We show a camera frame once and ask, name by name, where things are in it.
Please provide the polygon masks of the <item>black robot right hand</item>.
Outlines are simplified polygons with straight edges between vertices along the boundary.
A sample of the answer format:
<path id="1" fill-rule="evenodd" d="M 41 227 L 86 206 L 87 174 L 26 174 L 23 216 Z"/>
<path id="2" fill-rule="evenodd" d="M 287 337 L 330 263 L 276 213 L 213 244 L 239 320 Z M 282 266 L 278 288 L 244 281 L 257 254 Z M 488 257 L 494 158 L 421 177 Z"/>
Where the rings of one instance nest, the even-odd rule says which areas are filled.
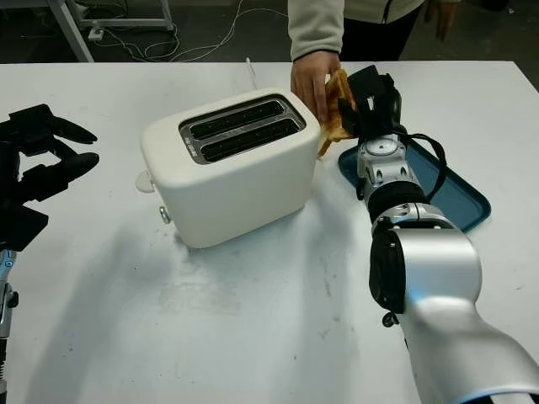
<path id="1" fill-rule="evenodd" d="M 357 97 L 355 108 L 350 101 L 340 98 L 338 107 L 346 134 L 362 142 L 394 134 L 401 127 L 402 97 L 394 86 Z"/>

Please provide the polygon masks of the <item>person's left hand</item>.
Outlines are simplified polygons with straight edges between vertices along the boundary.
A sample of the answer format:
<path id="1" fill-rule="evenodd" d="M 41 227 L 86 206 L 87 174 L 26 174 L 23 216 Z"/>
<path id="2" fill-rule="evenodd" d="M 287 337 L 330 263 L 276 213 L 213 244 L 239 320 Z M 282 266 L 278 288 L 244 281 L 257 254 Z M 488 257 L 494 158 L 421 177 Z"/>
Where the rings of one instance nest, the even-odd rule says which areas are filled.
<path id="1" fill-rule="evenodd" d="M 439 41 L 445 41 L 448 32 L 454 23 L 456 11 L 460 2 L 429 0 L 426 1 L 425 4 L 426 10 L 424 22 L 427 24 L 431 21 L 435 21 L 435 38 Z"/>

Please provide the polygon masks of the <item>person's right hand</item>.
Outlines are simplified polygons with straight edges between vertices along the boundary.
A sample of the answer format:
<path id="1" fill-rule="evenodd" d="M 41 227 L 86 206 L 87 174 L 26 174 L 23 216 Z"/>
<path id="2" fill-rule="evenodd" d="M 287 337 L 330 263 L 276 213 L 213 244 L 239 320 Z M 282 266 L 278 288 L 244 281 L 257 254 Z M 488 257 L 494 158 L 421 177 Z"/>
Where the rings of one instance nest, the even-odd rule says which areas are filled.
<path id="1" fill-rule="evenodd" d="M 328 120 L 326 76 L 340 69 L 339 55 L 317 50 L 293 61 L 291 91 L 309 108 L 321 124 Z"/>

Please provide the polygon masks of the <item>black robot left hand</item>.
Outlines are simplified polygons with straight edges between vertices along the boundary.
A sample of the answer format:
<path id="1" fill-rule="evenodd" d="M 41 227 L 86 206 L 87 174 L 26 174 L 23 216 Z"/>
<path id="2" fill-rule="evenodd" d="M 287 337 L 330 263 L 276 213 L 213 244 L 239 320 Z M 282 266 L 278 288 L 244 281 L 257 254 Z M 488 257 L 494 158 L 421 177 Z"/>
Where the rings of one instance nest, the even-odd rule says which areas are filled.
<path id="1" fill-rule="evenodd" d="M 8 115 L 1 123 L 1 200 L 23 205 L 43 201 L 66 190 L 99 162 L 94 152 L 82 154 L 63 141 L 92 145 L 97 136 L 69 120 L 55 116 L 48 105 L 38 104 Z M 51 153 L 59 162 L 19 171 L 20 156 Z"/>

